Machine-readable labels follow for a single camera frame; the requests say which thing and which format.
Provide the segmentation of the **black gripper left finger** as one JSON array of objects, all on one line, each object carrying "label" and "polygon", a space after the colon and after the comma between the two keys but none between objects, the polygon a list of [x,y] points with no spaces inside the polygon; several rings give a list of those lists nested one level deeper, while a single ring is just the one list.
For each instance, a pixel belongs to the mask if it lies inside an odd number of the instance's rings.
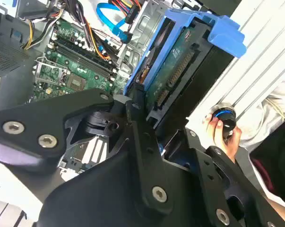
[{"label": "black gripper left finger", "polygon": [[154,130],[146,122],[142,89],[124,104],[105,91],[89,89],[0,111],[0,163],[33,174],[52,173],[67,148],[94,134],[110,139],[106,160],[127,155],[139,212],[169,214],[170,187],[162,176]]}]

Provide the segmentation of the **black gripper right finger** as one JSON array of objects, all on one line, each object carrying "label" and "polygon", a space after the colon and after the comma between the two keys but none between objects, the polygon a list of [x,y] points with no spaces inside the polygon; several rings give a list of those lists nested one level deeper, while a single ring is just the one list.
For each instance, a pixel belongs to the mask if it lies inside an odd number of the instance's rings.
[{"label": "black gripper right finger", "polygon": [[196,133],[185,129],[188,163],[199,175],[202,195],[215,227],[281,227],[283,219],[217,147],[203,149]]}]

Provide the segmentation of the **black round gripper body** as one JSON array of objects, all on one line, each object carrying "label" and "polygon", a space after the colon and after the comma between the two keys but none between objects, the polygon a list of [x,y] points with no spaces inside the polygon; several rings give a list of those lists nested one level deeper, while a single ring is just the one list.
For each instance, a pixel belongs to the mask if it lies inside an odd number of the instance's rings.
[{"label": "black round gripper body", "polygon": [[40,227],[209,227],[198,179],[164,161],[173,209],[167,216],[141,214],[127,155],[119,154],[56,188],[45,200]]}]

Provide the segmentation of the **person's hand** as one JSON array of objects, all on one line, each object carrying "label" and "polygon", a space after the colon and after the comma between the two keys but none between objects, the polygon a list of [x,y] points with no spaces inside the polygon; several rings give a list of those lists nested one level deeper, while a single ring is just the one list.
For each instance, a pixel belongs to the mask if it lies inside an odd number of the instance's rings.
[{"label": "person's hand", "polygon": [[239,148],[242,131],[235,126],[233,133],[229,139],[223,139],[223,122],[217,117],[212,117],[208,114],[204,121],[203,127],[205,129],[205,144],[209,146],[216,146],[220,148],[229,159],[235,163],[235,156]]}]

